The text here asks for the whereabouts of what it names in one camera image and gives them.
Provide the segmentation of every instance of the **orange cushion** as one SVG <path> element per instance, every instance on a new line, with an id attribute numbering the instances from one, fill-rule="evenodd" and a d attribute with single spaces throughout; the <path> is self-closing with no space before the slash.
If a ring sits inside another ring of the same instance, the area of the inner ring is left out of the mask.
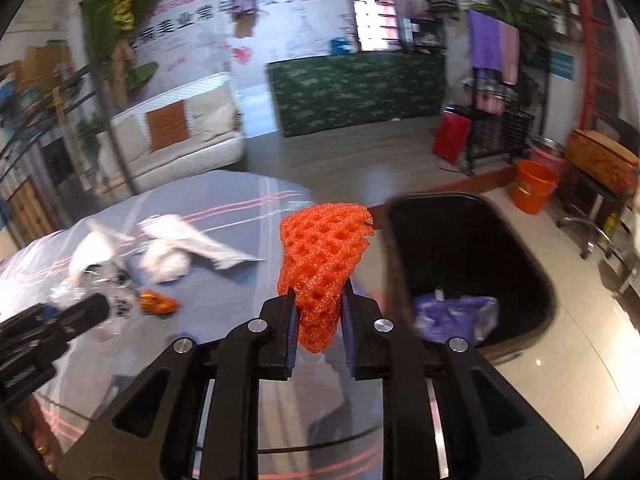
<path id="1" fill-rule="evenodd" d="M 178 101 L 146 114 L 151 134 L 151 151 L 156 152 L 189 138 L 184 101 Z"/>

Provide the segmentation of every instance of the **orange foam net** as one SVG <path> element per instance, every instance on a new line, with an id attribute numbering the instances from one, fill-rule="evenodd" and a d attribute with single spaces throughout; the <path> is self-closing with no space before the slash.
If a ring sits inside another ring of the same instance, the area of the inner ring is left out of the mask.
<path id="1" fill-rule="evenodd" d="M 373 219 L 358 204 L 320 204 L 280 222 L 284 250 L 278 294 L 289 287 L 300 309 L 298 341 L 313 353 L 334 338 L 340 319 L 340 293 L 369 245 Z"/>

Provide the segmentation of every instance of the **pink bucket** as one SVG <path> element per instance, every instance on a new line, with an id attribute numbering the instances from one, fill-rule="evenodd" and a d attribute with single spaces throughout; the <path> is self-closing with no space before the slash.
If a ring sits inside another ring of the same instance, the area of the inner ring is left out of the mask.
<path id="1" fill-rule="evenodd" d="M 566 171 L 567 165 L 569 163 L 565 158 L 549 155 L 548 153 L 543 152 L 535 146 L 531 147 L 530 159 L 533 162 L 538 162 L 539 164 L 543 164 L 544 166 L 548 167 L 558 177 L 562 177 L 564 175 L 564 172 Z"/>

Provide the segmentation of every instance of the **tiled floor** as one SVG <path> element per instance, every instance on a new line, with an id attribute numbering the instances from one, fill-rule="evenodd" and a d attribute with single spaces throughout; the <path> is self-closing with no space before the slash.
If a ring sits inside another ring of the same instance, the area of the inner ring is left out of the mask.
<path id="1" fill-rule="evenodd" d="M 486 196 L 545 268 L 559 301 L 543 338 L 497 368 L 577 453 L 588 474 L 640 404 L 640 335 L 609 290 L 616 275 L 601 250 L 582 260 L 574 236 L 556 227 L 553 207 L 532 216 L 513 205 L 506 189 Z M 378 299 L 384 273 L 382 237 L 375 236 L 355 278 Z M 622 304 L 640 310 L 632 291 Z"/>

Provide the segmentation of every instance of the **blue sign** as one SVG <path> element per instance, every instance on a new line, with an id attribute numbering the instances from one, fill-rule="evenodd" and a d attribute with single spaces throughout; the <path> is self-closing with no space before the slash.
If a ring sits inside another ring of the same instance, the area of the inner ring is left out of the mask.
<path id="1" fill-rule="evenodd" d="M 551 73 L 564 77 L 569 81 L 574 80 L 574 57 L 558 52 L 551 51 Z"/>

